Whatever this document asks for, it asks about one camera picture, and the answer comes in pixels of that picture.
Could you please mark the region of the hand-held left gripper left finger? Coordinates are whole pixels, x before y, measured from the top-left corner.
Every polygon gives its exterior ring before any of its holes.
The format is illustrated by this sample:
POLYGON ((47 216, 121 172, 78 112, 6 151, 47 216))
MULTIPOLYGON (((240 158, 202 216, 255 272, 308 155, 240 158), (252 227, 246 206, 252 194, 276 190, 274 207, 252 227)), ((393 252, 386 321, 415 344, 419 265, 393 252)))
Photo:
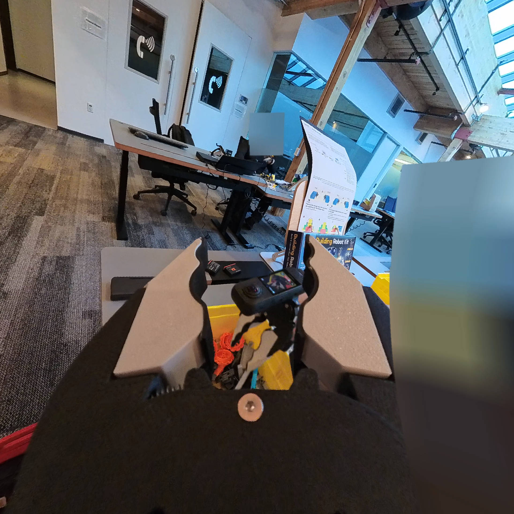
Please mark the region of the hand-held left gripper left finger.
POLYGON ((196 239, 148 282, 115 376, 161 373, 167 380, 184 380, 203 364, 212 374, 213 335, 202 300, 207 264, 207 242, 196 239))

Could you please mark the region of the white standing board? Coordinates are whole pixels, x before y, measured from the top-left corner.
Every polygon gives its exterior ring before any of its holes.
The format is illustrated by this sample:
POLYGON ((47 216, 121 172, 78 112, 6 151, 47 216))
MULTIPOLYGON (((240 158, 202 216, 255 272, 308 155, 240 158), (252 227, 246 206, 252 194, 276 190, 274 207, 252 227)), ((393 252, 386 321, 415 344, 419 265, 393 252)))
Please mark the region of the white standing board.
POLYGON ((289 230, 344 236, 357 186, 354 167, 343 146, 300 120, 308 175, 294 191, 286 236, 289 230))

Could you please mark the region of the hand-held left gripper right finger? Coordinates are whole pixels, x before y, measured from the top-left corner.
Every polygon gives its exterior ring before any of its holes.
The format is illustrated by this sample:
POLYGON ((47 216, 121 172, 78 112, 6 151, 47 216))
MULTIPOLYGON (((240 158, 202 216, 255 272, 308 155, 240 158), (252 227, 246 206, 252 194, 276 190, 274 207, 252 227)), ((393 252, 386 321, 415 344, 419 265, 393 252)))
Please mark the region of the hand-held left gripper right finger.
POLYGON ((321 382, 344 373, 387 379, 392 370, 361 283, 313 236, 304 249, 303 287, 297 335, 301 360, 321 382))

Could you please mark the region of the pile of building block parts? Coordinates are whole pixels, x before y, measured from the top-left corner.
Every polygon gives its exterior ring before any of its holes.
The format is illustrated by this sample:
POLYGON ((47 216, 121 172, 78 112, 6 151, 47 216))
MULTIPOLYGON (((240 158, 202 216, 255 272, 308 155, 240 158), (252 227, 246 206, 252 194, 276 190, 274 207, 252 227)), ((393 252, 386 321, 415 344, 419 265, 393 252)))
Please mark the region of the pile of building block parts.
POLYGON ((233 333, 224 332, 219 341, 214 340, 214 372, 212 382, 216 387, 232 389, 239 379, 239 366, 245 339, 232 341, 233 333))

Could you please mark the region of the blue robot kit box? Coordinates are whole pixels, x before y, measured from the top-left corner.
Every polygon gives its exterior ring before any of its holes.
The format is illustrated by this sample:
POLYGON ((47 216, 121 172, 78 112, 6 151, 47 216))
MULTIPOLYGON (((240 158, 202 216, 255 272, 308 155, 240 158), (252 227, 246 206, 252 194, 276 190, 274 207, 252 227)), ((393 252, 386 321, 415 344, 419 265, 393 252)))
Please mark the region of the blue robot kit box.
POLYGON ((286 236, 286 246, 284 254, 284 268, 305 269, 303 260, 305 237, 311 235, 316 239, 328 252, 330 252, 338 262, 346 269, 350 270, 352 262, 356 237, 341 235, 320 235, 310 234, 300 231, 289 230, 286 236))

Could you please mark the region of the black rectangular power bank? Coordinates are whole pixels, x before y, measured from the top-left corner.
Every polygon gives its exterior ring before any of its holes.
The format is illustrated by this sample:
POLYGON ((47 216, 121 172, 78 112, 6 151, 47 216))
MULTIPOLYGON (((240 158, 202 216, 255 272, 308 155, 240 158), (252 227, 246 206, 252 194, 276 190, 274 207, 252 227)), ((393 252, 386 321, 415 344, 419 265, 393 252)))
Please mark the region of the black rectangular power bank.
POLYGON ((148 276, 116 276, 111 279, 111 301, 126 301, 129 297, 144 288, 154 277, 148 276))

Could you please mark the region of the grey desk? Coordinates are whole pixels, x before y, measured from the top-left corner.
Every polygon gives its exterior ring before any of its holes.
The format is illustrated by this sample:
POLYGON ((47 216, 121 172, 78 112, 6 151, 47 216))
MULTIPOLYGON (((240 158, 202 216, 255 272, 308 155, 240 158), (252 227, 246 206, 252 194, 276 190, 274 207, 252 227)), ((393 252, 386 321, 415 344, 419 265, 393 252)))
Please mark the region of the grey desk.
MULTIPOLYGON (((209 259, 215 261, 257 261, 271 265, 272 270, 279 268, 283 261, 273 260, 275 248, 264 250, 228 251, 209 250, 209 259)), ((105 324, 123 305, 122 301, 111 301, 111 280, 117 276, 154 277, 182 253, 181 249, 106 247, 101 250, 101 296, 102 324, 105 324)), ((376 275, 390 271, 391 256, 369 249, 364 241, 358 239, 354 248, 350 272, 365 286, 371 286, 376 275)))

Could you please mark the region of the yellow plastic bin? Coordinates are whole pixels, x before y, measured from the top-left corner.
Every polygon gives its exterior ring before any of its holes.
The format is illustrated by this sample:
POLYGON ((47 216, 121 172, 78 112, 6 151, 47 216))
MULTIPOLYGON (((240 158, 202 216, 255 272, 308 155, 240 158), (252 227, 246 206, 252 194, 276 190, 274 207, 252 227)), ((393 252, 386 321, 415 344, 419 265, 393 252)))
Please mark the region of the yellow plastic bin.
MULTIPOLYGON (((324 391, 329 391, 332 393, 340 393, 345 391, 345 384, 347 376, 358 376, 358 377, 367 377, 367 380, 380 380, 380 381, 394 381, 394 366, 392 360, 392 346, 391 346, 391 329, 390 329, 390 309, 387 307, 382 300, 376 295, 376 293, 370 289, 369 287, 363 287, 364 294, 366 300, 369 305, 369 310, 371 311, 372 318, 375 322, 377 331, 379 333, 380 340, 383 345, 383 349, 385 350, 386 357, 390 364, 392 374, 387 379, 357 375, 351 373, 344 373, 340 382, 321 382, 318 378, 318 373, 311 368, 308 368, 303 361, 301 360, 302 350, 304 343, 297 335, 298 328, 298 318, 299 311, 301 305, 307 300, 308 295, 305 292, 299 295, 297 298, 297 302, 299 303, 298 314, 295 319, 295 325, 292 333, 292 342, 293 349, 290 354, 290 361, 292 365, 292 378, 267 378, 267 360, 258 367, 258 374, 264 379, 266 383, 267 390, 295 390, 295 389, 322 389, 324 391)), ((222 305, 222 306, 213 306, 208 307, 210 324, 213 332, 213 340, 219 341, 221 335, 224 332, 232 332, 233 338, 232 341, 236 342, 242 336, 235 335, 235 329, 240 319, 240 310, 235 304, 231 305, 222 305)), ((273 344, 276 342, 277 336, 273 332, 272 328, 269 331, 266 331, 262 334, 261 346, 259 350, 262 350, 264 346, 269 344, 273 344)), ((249 380, 250 375, 253 374, 253 371, 244 378, 239 378, 235 384, 235 387, 230 389, 233 391, 236 390, 245 390, 246 392, 250 392, 250 389, 246 386, 247 381, 249 380)))

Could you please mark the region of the door with phone sign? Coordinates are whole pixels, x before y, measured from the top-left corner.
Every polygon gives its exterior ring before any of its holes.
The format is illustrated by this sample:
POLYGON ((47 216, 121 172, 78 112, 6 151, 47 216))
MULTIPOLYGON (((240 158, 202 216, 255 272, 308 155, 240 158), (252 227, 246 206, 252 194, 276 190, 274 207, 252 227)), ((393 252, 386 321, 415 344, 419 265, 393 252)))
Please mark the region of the door with phone sign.
POLYGON ((221 111, 233 58, 214 45, 210 46, 207 67, 199 96, 200 103, 221 111))
POLYGON ((132 1, 125 68, 158 83, 168 18, 145 1, 132 1))

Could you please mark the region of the black office chair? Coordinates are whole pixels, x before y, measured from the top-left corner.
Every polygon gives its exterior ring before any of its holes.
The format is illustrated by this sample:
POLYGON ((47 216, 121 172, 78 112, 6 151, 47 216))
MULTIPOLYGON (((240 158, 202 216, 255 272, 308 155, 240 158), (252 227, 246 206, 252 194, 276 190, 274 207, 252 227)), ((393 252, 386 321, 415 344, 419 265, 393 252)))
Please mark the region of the black office chair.
MULTIPOLYGON (((187 145, 194 145, 193 138, 188 129, 186 129, 182 125, 172 124, 169 128, 167 138, 174 139, 181 143, 185 143, 187 145)), ((138 165, 141 169, 147 170, 151 172, 151 176, 153 178, 159 178, 167 181, 169 186, 163 186, 161 184, 156 184, 153 189, 150 190, 142 190, 138 191, 133 198, 135 200, 139 200, 142 194, 158 194, 158 193, 166 193, 167 194, 167 202, 165 204, 164 209, 160 211, 162 216, 166 216, 168 214, 168 208, 170 201, 173 197, 176 197, 178 200, 186 203, 190 207, 192 207, 191 215, 195 216, 197 213, 196 206, 191 203, 188 199, 188 194, 185 192, 185 183, 186 181, 180 177, 176 177, 173 175, 173 172, 176 171, 188 171, 189 169, 184 166, 171 164, 169 162, 161 161, 155 158, 138 155, 138 165)))

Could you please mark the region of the black desk pad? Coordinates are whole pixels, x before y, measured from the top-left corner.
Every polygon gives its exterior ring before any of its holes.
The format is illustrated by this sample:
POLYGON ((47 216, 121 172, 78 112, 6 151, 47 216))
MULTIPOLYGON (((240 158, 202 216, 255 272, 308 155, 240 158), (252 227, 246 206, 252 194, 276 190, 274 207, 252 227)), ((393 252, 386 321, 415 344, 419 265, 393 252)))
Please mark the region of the black desk pad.
POLYGON ((215 276, 211 277, 209 273, 206 272, 206 279, 208 285, 223 285, 223 284, 236 284, 239 282, 246 281, 252 278, 258 278, 261 276, 271 274, 270 268, 262 261, 262 260, 219 260, 216 259, 218 263, 221 265, 221 270, 215 274, 215 276), (222 268, 225 265, 236 263, 241 268, 241 274, 230 277, 225 274, 222 268))

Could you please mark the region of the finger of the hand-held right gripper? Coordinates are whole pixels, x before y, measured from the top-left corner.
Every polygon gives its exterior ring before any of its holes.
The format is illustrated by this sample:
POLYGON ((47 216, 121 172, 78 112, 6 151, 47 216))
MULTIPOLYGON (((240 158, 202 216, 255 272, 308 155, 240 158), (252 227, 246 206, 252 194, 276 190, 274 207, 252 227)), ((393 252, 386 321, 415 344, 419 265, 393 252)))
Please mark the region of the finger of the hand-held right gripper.
POLYGON ((278 350, 267 360, 267 378, 292 378, 292 365, 290 354, 293 349, 292 338, 283 344, 283 349, 278 350))
POLYGON ((239 378, 244 378, 250 372, 258 369, 268 359, 268 353, 272 347, 272 344, 264 346, 262 350, 259 350, 261 346, 262 334, 266 331, 271 330, 270 324, 267 319, 261 323, 252 323, 250 328, 243 334, 245 345, 241 352, 241 360, 238 365, 239 378))

